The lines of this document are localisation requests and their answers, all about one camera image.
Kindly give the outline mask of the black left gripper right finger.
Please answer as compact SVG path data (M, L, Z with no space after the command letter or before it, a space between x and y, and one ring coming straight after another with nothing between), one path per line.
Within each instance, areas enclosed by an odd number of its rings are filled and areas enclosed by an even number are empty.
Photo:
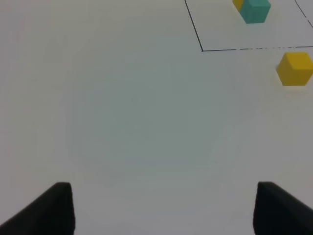
M259 182L253 213L256 235L311 235L313 210L273 182Z

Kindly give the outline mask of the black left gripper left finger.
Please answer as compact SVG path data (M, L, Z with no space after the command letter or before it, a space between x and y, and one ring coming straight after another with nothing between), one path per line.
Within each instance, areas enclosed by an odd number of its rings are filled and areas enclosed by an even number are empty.
M69 182L57 182L0 226L2 235L73 235L75 212Z

